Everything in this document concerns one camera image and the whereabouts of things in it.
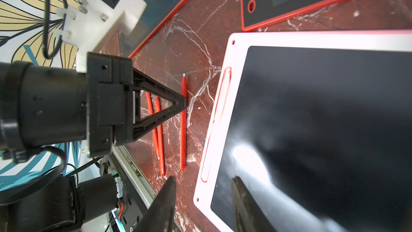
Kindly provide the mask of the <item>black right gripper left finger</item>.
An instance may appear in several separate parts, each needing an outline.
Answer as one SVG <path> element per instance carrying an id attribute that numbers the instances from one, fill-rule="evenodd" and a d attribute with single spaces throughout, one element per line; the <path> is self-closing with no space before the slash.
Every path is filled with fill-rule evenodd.
<path id="1" fill-rule="evenodd" d="M 133 232 L 172 232 L 176 206 L 176 178 L 171 176 Z"/>

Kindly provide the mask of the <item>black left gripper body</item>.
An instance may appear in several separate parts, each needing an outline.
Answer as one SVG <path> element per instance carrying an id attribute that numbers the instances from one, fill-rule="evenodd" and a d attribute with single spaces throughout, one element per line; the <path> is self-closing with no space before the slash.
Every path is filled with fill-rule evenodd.
<path id="1" fill-rule="evenodd" d="M 133 135 L 133 65 L 131 59 L 87 54 L 86 139 L 89 156 L 109 155 Z"/>

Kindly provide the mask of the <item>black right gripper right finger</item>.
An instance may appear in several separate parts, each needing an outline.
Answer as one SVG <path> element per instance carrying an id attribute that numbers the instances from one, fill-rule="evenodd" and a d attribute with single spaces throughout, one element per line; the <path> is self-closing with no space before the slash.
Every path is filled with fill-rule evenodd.
<path id="1" fill-rule="evenodd" d="M 240 177 L 231 182 L 236 232 L 275 232 Z"/>

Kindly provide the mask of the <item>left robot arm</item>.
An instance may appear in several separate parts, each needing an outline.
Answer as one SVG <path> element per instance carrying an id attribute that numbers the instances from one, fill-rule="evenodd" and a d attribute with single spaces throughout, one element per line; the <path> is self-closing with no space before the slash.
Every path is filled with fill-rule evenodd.
<path id="1" fill-rule="evenodd" d="M 76 183 L 60 143 L 86 140 L 89 157 L 137 141 L 186 109 L 183 95 L 133 67 L 131 59 L 88 53 L 86 72 L 1 64 L 1 152 L 24 163 L 49 152 L 56 168 L 1 192 L 1 231 L 75 232 L 122 205 L 120 178 Z"/>

